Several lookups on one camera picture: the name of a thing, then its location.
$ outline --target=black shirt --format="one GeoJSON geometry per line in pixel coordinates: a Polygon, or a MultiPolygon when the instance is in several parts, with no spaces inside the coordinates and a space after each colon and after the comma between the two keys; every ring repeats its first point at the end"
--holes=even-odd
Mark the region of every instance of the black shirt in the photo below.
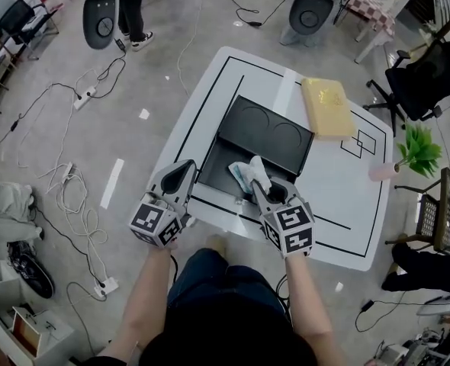
{"type": "MultiPolygon", "coordinates": [[[[294,333],[284,314],[237,294],[221,294],[168,309],[164,332],[148,344],[140,364],[271,364],[288,360],[317,365],[313,350],[294,333]]],[[[124,364],[108,357],[84,363],[124,364]]]]}

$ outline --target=green plant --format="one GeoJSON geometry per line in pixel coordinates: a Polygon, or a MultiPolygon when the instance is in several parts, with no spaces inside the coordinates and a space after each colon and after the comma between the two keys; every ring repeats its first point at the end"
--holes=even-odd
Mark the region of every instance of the green plant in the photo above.
{"type": "Polygon", "coordinates": [[[395,169],[408,165],[413,171],[426,178],[433,177],[433,172],[437,170],[439,164],[437,159],[442,157],[442,148],[432,143],[432,133],[430,129],[422,128],[421,125],[410,126],[407,124],[406,146],[397,143],[403,158],[397,162],[395,169]]]}

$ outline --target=chair back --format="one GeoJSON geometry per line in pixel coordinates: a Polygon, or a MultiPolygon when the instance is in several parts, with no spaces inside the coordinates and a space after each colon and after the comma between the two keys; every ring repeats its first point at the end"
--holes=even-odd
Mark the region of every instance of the chair back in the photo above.
{"type": "Polygon", "coordinates": [[[0,19],[0,28],[10,36],[16,36],[31,18],[35,16],[34,9],[25,0],[17,0],[3,14],[0,19]]]}
{"type": "Polygon", "coordinates": [[[425,99],[433,104],[450,95],[450,42],[435,40],[416,62],[407,65],[425,99]]]}

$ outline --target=black pants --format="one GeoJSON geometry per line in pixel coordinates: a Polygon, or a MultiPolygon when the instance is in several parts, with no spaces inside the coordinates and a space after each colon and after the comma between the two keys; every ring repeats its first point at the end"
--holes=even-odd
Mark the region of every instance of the black pants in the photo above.
{"type": "Polygon", "coordinates": [[[130,34],[130,41],[132,42],[144,39],[141,5],[142,0],[120,0],[118,27],[122,33],[130,34]]]}
{"type": "Polygon", "coordinates": [[[393,260],[406,274],[389,274],[382,284],[386,291],[437,289],[450,292],[450,256],[413,251],[406,243],[396,244],[393,260]]]}

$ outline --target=yellow box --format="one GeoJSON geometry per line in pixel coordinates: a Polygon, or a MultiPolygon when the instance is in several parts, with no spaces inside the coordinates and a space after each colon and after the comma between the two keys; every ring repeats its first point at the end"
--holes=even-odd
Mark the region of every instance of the yellow box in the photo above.
{"type": "Polygon", "coordinates": [[[349,103],[340,82],[306,77],[301,81],[310,129],[320,140],[350,140],[355,134],[349,103]]]}

